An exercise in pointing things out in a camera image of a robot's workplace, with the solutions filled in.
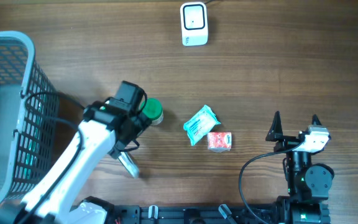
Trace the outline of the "green lid jar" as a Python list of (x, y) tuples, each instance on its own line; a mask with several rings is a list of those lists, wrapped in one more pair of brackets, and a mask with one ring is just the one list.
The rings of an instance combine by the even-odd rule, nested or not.
[(161, 102), (155, 98), (148, 98), (140, 105), (143, 114), (151, 120), (151, 125), (156, 126), (163, 121), (163, 107)]

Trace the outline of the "green white candy bar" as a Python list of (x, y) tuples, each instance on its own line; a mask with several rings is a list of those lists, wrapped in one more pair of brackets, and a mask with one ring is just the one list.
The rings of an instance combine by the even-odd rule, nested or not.
[(139, 177), (140, 170), (128, 152), (120, 153), (118, 160), (133, 178), (136, 179)]

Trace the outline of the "red tissue pack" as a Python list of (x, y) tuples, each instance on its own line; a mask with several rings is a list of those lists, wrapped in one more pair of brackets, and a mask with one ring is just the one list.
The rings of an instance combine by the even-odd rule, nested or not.
[(232, 134), (230, 132), (210, 132), (207, 134), (208, 149), (213, 152), (230, 151)]

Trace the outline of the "teal wet wipes pack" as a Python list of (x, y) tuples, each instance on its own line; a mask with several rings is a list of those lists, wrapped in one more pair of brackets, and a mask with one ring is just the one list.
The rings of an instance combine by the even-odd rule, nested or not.
[(208, 105), (204, 105), (199, 112), (183, 125), (183, 129), (187, 133), (191, 146), (194, 146), (215, 126), (220, 124), (212, 109)]

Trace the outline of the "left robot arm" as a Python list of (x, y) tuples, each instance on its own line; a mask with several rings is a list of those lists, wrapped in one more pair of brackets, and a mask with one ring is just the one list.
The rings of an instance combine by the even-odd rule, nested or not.
[(109, 223), (114, 205), (88, 197), (72, 208), (79, 191), (105, 155), (117, 159), (137, 178), (138, 166), (128, 144), (151, 125), (143, 110), (146, 98), (125, 101), (110, 98), (85, 109), (77, 133), (46, 176), (18, 205), (0, 208), (0, 223)]

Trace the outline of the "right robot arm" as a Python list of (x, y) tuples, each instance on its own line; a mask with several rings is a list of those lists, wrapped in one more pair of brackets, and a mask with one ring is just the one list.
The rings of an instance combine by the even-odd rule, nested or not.
[(288, 185), (288, 196), (279, 196), (271, 217), (273, 223), (331, 223), (329, 208), (324, 203), (329, 197), (334, 171), (322, 163), (312, 163), (311, 157), (324, 150), (331, 140), (328, 129), (316, 115), (311, 124), (297, 136), (283, 133), (280, 112), (276, 111), (265, 138), (275, 143), (274, 152), (284, 152), (283, 171)]

